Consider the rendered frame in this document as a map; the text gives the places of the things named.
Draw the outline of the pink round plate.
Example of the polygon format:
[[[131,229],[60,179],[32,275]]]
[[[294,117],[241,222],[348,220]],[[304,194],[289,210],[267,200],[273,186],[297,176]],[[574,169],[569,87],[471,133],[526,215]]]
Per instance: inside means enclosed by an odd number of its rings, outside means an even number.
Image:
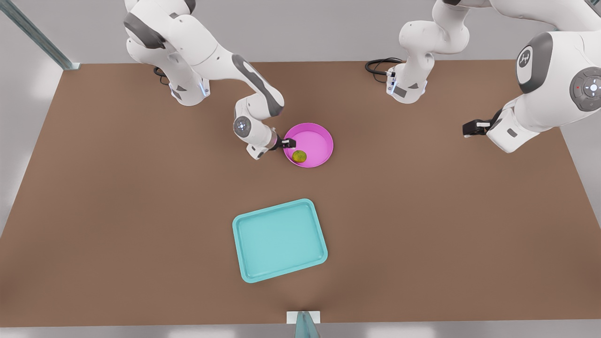
[[[284,148],[288,160],[302,168],[315,168],[324,164],[333,153],[332,135],[316,123],[301,123],[292,127],[285,135],[296,141],[296,148]],[[306,154],[305,162],[294,162],[294,151]]]

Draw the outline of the silver frame post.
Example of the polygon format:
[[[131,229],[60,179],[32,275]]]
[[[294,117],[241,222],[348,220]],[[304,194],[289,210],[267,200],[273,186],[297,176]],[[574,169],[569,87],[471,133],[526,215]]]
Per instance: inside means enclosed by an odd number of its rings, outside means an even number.
[[[294,324],[294,338],[321,338],[316,324],[321,323],[320,311],[287,312],[287,324]]]
[[[11,1],[0,0],[0,11],[4,13],[26,36],[47,54],[62,70],[79,70],[81,64],[72,62],[50,41],[39,28]]]

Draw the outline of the teal rectangular tray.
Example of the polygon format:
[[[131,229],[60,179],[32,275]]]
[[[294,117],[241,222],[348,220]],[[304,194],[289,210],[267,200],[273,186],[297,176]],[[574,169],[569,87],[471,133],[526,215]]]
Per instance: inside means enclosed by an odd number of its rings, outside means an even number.
[[[232,221],[232,233],[246,283],[315,267],[328,258],[317,210],[309,199],[240,214]]]

